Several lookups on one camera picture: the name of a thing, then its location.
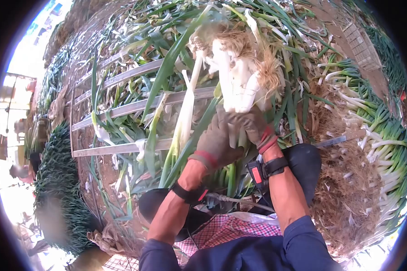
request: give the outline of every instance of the black device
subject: black device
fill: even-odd
[[[247,169],[252,177],[255,187],[261,191],[265,191],[268,187],[268,178],[270,176],[282,173],[285,166],[288,166],[288,161],[285,157],[279,157],[268,161],[264,165],[259,160],[248,162]]]

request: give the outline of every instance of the hose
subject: hose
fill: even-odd
[[[265,206],[265,205],[262,205],[262,204],[259,204],[259,203],[253,203],[253,202],[243,200],[243,199],[233,199],[233,198],[229,198],[229,197],[227,197],[225,195],[220,195],[220,194],[217,194],[217,193],[207,193],[205,196],[208,197],[208,198],[217,199],[219,201],[229,201],[229,202],[233,202],[233,203],[249,204],[249,205],[253,205],[255,207],[258,207],[258,208],[261,208],[261,209],[264,209],[264,210],[275,213],[273,208],[270,208],[268,206]]]

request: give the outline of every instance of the red glove cuff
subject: red glove cuff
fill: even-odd
[[[264,142],[264,140],[272,135],[274,132],[271,130],[270,126],[267,125],[267,127],[264,130],[264,133],[262,133],[262,137],[261,137],[261,142]]]
[[[273,146],[274,144],[276,144],[277,142],[277,136],[275,136],[274,138],[272,138],[268,143],[266,143],[264,146],[262,146],[261,148],[259,148],[259,153],[263,154],[266,150],[268,150],[271,146]]]
[[[208,170],[211,170],[213,168],[217,168],[217,160],[208,152],[204,151],[204,150],[196,150],[192,155],[190,155],[190,157],[188,158],[190,159],[195,159],[198,161],[201,161]]]

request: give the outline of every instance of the forearm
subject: forearm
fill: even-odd
[[[274,144],[263,154],[264,162],[279,157],[283,157],[283,153],[277,144]],[[270,177],[269,186],[271,201],[283,234],[289,224],[309,215],[309,208],[303,189],[288,166],[285,167],[283,173]]]
[[[196,189],[200,186],[205,172],[206,168],[201,162],[189,160],[178,183],[187,191]],[[184,226],[189,208],[189,204],[170,191],[152,220],[147,239],[155,239],[173,245],[175,236]]]

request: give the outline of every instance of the blue jacket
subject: blue jacket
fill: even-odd
[[[171,245],[150,239],[142,251],[141,271],[178,271]],[[291,223],[284,236],[241,237],[197,251],[185,271],[334,271],[342,270],[329,255],[321,234],[310,216]]]

